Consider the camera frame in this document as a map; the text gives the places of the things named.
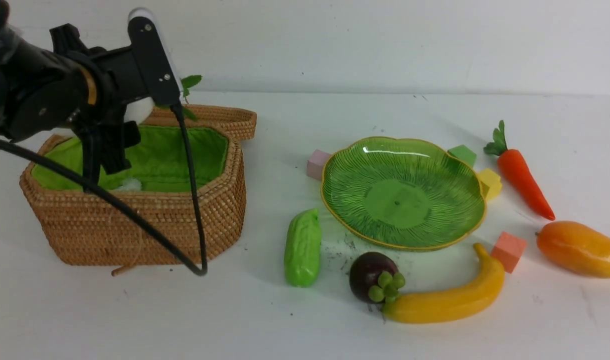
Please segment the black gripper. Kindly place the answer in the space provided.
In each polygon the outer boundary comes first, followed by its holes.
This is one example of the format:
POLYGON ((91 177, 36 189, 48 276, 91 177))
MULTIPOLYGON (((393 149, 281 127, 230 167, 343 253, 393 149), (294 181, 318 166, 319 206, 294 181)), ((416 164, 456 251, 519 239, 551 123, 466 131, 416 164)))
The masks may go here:
POLYGON ((141 135, 136 121, 128 119, 127 105, 150 96, 130 45, 88 47, 71 23, 51 28, 49 34, 53 52, 79 65, 88 78, 87 108, 100 125, 78 120, 74 134, 82 146, 82 177, 97 185, 101 165, 108 175, 131 168, 126 150, 140 144, 141 135))

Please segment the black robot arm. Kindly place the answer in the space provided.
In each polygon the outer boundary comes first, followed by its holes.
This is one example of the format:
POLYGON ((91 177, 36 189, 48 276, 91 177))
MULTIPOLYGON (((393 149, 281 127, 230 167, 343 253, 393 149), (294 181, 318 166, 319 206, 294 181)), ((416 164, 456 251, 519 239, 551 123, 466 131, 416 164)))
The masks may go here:
POLYGON ((87 47, 71 23, 49 30, 52 49, 28 43, 8 23, 0 0, 0 136, 14 144, 40 132, 69 130, 82 143, 82 175, 131 168, 126 155, 141 140, 129 104, 147 94, 130 46, 87 47))

